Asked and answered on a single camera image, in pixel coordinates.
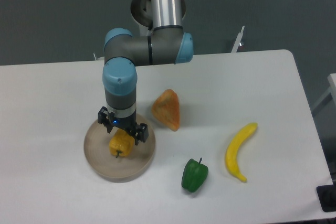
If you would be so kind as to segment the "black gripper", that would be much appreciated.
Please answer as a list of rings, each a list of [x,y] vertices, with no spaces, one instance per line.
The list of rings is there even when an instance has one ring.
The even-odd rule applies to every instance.
[[[106,128],[107,133],[114,127],[125,130],[134,138],[135,145],[139,142],[145,143],[149,137],[148,125],[136,123],[136,107],[117,110],[103,106],[98,112],[97,122]]]

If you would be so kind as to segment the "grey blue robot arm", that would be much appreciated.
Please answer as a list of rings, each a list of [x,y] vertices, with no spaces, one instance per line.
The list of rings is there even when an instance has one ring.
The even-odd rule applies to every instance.
[[[105,107],[98,112],[98,123],[110,133],[114,127],[126,131],[135,143],[149,136],[145,123],[137,124],[137,66],[190,62],[193,38],[182,26],[182,0],[149,0],[150,34],[134,37],[123,28],[110,30],[104,40],[102,82]]]

